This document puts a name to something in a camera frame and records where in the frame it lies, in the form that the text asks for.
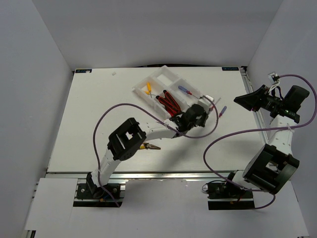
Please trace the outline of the blue screwdriver horizontal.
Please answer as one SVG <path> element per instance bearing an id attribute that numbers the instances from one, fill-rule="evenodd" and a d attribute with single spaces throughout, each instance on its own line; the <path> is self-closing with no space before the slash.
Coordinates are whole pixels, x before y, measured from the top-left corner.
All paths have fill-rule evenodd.
<path id="1" fill-rule="evenodd" d="M 187 95 L 193 96 L 197 99 L 199 99 L 199 97 L 195 96 L 191 91 L 189 91 L 188 89 L 186 89 L 185 87 L 179 85 L 178 89 L 181 90 L 182 92 L 186 93 Z"/>

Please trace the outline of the yellow screwdriver long shaft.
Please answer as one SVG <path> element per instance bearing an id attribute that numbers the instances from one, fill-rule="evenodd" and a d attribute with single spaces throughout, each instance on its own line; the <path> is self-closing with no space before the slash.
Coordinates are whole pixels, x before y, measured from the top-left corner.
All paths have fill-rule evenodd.
<path id="1" fill-rule="evenodd" d="M 149 82 L 147 83 L 147 89 L 148 89 L 149 92 L 152 92 L 152 88 L 151 88 L 151 85 L 150 85 Z"/>

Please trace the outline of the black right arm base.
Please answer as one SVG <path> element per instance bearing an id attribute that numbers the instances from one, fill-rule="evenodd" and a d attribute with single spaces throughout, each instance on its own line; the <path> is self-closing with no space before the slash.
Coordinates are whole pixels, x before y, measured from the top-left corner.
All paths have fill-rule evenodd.
<path id="1" fill-rule="evenodd" d="M 241 190 L 224 181 L 214 180 L 205 183 L 202 192 L 208 195 L 208 209 L 211 211 L 255 208 L 252 192 Z"/>

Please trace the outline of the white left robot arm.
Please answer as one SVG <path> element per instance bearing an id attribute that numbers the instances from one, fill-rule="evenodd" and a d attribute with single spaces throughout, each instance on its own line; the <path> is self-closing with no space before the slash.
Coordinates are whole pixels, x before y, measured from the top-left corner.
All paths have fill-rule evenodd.
<path id="1" fill-rule="evenodd" d="M 101 198 L 105 193 L 112 196 L 108 186 L 110 176 L 121 162 L 133 157 L 141 145 L 155 139 L 193 138 L 188 136 L 187 132 L 194 127 L 204 127 L 209 117 L 204 107 L 194 104 L 187 111 L 179 112 L 164 121 L 153 117 L 157 121 L 155 123 L 140 124 L 135 118 L 128 118 L 108 136 L 106 153 L 100 159 L 96 134 L 100 123 L 109 112 L 110 110 L 107 110 L 101 116 L 93 131 L 92 142 L 97 168 L 86 177 L 87 191 L 93 198 Z"/>

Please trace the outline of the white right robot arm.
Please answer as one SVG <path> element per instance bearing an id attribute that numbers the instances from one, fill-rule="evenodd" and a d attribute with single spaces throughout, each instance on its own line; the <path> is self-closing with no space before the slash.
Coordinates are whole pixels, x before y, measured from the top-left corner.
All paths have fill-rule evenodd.
<path id="1" fill-rule="evenodd" d="M 300 122 L 297 111 L 309 92 L 292 86 L 284 98 L 272 96 L 262 85 L 255 92 L 238 96 L 234 102 L 249 111 L 265 109 L 270 113 L 270 128 L 274 131 L 268 143 L 249 162 L 243 172 L 245 181 L 270 194 L 277 194 L 299 167 L 293 157 L 291 143 L 294 131 L 291 127 Z"/>

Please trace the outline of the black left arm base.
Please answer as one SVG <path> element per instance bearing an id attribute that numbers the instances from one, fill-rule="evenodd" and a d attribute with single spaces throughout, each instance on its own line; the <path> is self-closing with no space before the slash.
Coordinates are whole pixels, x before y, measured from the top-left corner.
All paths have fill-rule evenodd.
<path id="1" fill-rule="evenodd" d="M 105 186 L 106 192 L 101 187 L 92 193 L 87 182 L 80 179 L 77 182 L 73 207 L 94 208 L 119 208 L 125 194 L 125 182 L 115 180 Z"/>

